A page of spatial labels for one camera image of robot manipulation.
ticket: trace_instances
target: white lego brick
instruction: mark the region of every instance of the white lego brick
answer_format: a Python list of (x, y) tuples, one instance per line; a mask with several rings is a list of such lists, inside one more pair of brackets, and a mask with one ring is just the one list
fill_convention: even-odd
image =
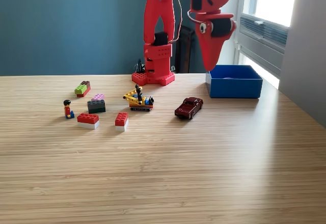
[(78, 122), (79, 127), (88, 128), (88, 129), (96, 129), (99, 126), (99, 124), (100, 124), (100, 121), (96, 122), (95, 124)]
[(126, 124), (124, 126), (116, 126), (116, 130), (117, 131), (126, 131), (128, 122), (129, 122), (129, 118), (127, 119)]

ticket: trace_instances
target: car windshield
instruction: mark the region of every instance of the car windshield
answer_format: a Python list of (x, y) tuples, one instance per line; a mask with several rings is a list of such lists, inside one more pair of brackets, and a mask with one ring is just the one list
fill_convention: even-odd
[(194, 102), (191, 102), (191, 101), (184, 101), (183, 103), (184, 104), (189, 104), (189, 105), (193, 105), (194, 104)]

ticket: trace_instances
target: red robot arm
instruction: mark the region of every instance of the red robot arm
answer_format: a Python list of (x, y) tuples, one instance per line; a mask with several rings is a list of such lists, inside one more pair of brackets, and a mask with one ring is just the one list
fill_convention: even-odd
[[(212, 70), (220, 57), (224, 42), (230, 39), (236, 28), (233, 14), (221, 14), (220, 8), (229, 0), (191, 0), (189, 18), (196, 23), (196, 34), (202, 50), (205, 69)], [(155, 33), (161, 16), (164, 32)], [(145, 74), (134, 73), (132, 80), (143, 86), (159, 83), (166, 86), (174, 81), (170, 72), (170, 58), (175, 31), (173, 0), (147, 0), (144, 15)]]

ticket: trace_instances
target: red toy car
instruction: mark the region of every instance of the red toy car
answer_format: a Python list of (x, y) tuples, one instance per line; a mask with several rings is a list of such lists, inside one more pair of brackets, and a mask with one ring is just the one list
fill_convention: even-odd
[(186, 98), (182, 105), (180, 105), (175, 111), (174, 115), (181, 117), (192, 119), (203, 106), (204, 102), (200, 98)]

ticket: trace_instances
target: blue box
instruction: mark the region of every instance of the blue box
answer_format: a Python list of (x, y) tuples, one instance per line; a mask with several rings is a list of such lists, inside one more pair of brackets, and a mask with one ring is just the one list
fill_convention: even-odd
[(211, 98), (259, 98), (262, 84), (250, 65), (216, 65), (206, 73)]

